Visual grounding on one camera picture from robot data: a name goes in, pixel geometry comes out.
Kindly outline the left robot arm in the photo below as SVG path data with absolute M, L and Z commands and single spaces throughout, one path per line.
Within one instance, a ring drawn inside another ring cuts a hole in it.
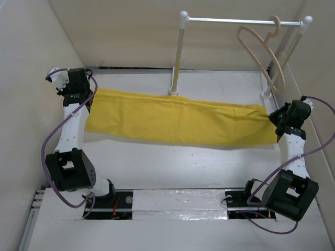
M 53 68 L 47 80 L 63 97 L 64 124 L 53 153 L 46 155 L 46 167 L 57 191 L 87 189 L 105 207 L 116 203 L 116 191 L 109 179 L 97 177 L 96 170 L 83 151 L 86 121 L 93 103 L 91 71 L 85 68 Z

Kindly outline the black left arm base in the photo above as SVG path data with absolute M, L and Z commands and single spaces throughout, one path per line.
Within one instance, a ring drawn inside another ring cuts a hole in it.
M 83 216 L 92 206 L 92 199 L 86 203 Z M 86 220 L 132 220 L 133 190 L 116 190 L 116 193 L 99 196 Z

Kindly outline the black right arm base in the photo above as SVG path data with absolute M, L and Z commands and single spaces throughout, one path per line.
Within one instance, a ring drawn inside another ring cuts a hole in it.
M 221 204 L 227 207 L 228 219 L 250 218 L 276 220 L 274 212 L 247 204 L 247 199 L 260 184 L 260 180 L 251 179 L 247 181 L 243 188 L 225 189 L 225 197 L 222 199 Z

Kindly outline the yellow trousers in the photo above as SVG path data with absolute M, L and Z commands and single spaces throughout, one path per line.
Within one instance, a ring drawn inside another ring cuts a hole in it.
M 191 100 L 99 89 L 87 132 L 175 145 L 275 144 L 276 127 L 260 105 Z

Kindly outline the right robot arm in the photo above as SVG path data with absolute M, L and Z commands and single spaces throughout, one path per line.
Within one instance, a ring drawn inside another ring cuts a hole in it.
M 303 218 L 319 190 L 318 183 L 310 179 L 303 157 L 306 132 L 302 125 L 313 107 L 309 99 L 293 100 L 269 115 L 276 127 L 281 166 L 265 179 L 270 183 L 262 199 L 258 188 L 242 193 L 246 205 L 267 208 L 296 222 Z

